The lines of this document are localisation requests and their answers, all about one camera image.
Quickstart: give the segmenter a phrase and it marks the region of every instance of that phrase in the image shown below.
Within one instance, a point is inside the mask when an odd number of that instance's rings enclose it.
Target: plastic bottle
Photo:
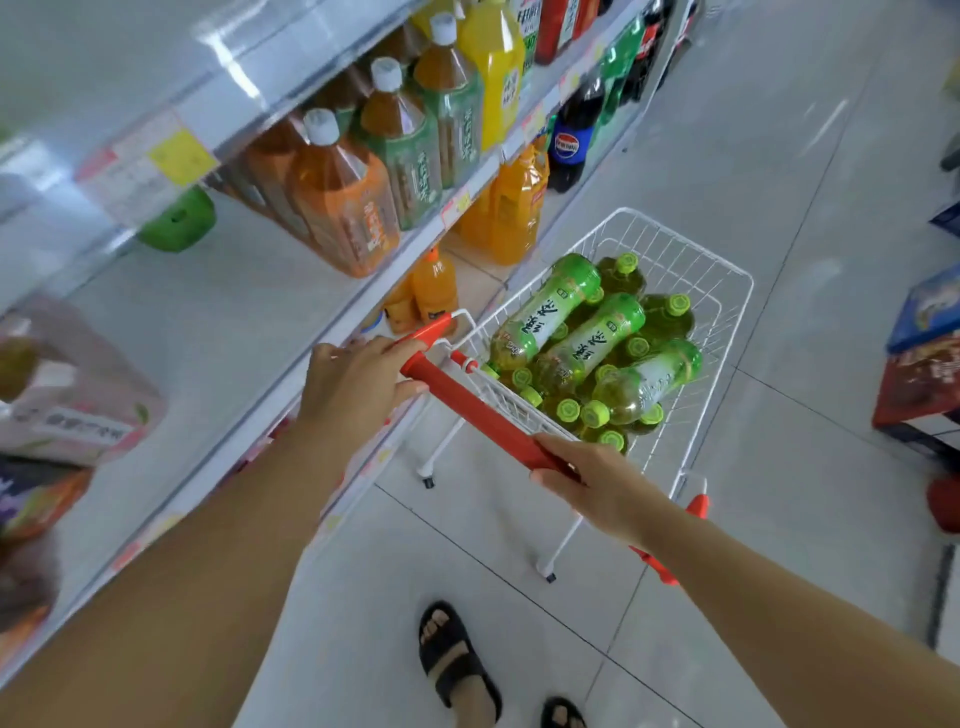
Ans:
[[[566,192],[580,181],[587,162],[587,149],[600,111],[603,110],[603,79],[590,71],[576,92],[557,114],[550,140],[550,189]]]
[[[694,379],[700,365],[700,350],[696,346],[683,339],[672,339],[656,355],[627,369],[618,369],[615,375],[598,382],[593,399],[584,406],[580,418],[589,427],[607,422],[628,425],[672,389]]]
[[[576,253],[554,263],[550,278],[504,322],[490,342],[490,366],[500,374],[527,366],[587,296],[600,285],[593,264]]]
[[[290,199],[331,265],[368,276],[400,243],[387,170],[370,151],[341,139],[333,111],[311,109],[303,123],[311,143],[290,166]]]
[[[428,323],[445,313],[453,313],[460,305],[457,300],[457,272],[448,255],[437,246],[418,260],[410,272],[410,280],[417,299],[420,318]],[[444,335],[453,333],[457,322],[451,321]]]
[[[453,15],[438,13],[430,23],[433,44],[417,61],[414,81],[437,119],[443,186],[459,187],[480,159],[483,87],[476,66],[454,47]]]
[[[624,253],[617,257],[605,257],[597,263],[600,284],[607,293],[629,293],[640,296],[647,287],[647,279],[640,269],[636,253]]]
[[[400,229],[409,230],[440,203],[437,120],[402,88],[397,61],[376,59],[371,71],[375,91],[360,112],[358,137],[386,165]]]
[[[540,33],[537,36],[537,63],[552,63],[573,40],[580,3],[587,0],[543,0]]]
[[[505,0],[484,0],[469,10],[460,48],[483,81],[481,147],[487,150],[503,141],[516,120],[523,74],[523,36]]]
[[[493,197],[490,254],[499,265],[516,265],[537,242],[547,178],[537,166],[537,150],[524,149],[500,167]]]
[[[643,326],[643,309],[633,296],[615,293],[586,323],[533,363],[534,386],[546,396],[574,394],[613,347]]]

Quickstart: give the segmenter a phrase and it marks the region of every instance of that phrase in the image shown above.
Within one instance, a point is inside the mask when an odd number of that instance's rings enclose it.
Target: orange bottle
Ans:
[[[349,276],[368,276],[400,242],[387,170],[340,138],[333,111],[311,109],[303,123],[311,144],[290,167],[290,198],[321,255]]]
[[[537,157],[534,146],[528,146],[515,162],[500,167],[496,178],[490,253],[500,265],[516,265],[537,242],[547,181]]]
[[[420,318],[425,323],[445,313],[453,313],[460,307],[457,299],[457,272],[453,261],[443,255],[436,246],[418,260],[410,272],[410,280],[417,299]],[[444,331],[444,335],[457,329],[456,322]]]

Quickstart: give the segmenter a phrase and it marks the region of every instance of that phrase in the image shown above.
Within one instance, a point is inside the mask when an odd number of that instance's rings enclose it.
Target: bottle label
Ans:
[[[580,164],[587,159],[587,149],[593,137],[593,127],[571,129],[557,124],[550,140],[550,160],[560,164]]]

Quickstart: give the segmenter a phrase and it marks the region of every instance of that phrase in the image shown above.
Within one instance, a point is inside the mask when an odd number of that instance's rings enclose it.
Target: bottle cap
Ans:
[[[580,410],[580,419],[587,427],[602,427],[610,421],[610,409],[602,401],[590,400]]]
[[[622,452],[627,445],[626,438],[615,429],[609,429],[601,433],[600,437],[597,438],[597,442],[601,445],[613,445],[617,452]]]
[[[640,421],[645,425],[659,425],[663,422],[663,408],[659,404],[655,404],[640,415]]]
[[[396,59],[382,57],[373,59],[370,64],[373,75],[373,87],[384,93],[399,91],[403,85],[403,69]]]
[[[337,117],[330,109],[311,109],[303,115],[303,126],[311,144],[328,147],[340,138]]]
[[[557,404],[557,419],[562,423],[575,423],[580,417],[580,403],[576,400],[560,400]]]
[[[457,19],[452,12],[438,12],[430,18],[430,35],[437,45],[457,42]]]
[[[683,316],[690,310],[690,297],[683,293],[674,293],[666,300],[666,310],[671,316]]]
[[[521,397],[533,404],[535,407],[539,407],[541,404],[543,404],[543,397],[541,397],[540,392],[533,387],[524,387],[519,393]]]
[[[616,272],[621,276],[627,276],[636,270],[640,264],[640,258],[636,253],[624,253],[616,260]]]

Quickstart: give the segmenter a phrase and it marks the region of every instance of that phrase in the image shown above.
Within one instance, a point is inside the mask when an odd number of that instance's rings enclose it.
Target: tiled floor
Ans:
[[[960,104],[939,89],[960,9],[723,5],[557,235],[634,206],[754,275],[693,464],[711,518],[920,636],[939,555],[927,465],[869,420],[906,287],[958,250],[924,220],[951,191],[936,164]],[[780,725],[684,593],[641,578],[625,548],[585,526],[547,585],[533,564],[573,516],[474,430],[426,491],[414,470],[452,422],[435,403],[380,488],[308,554],[240,725],[450,724],[416,653],[438,596],[504,692],[504,725],[536,725],[554,692],[594,728]]]

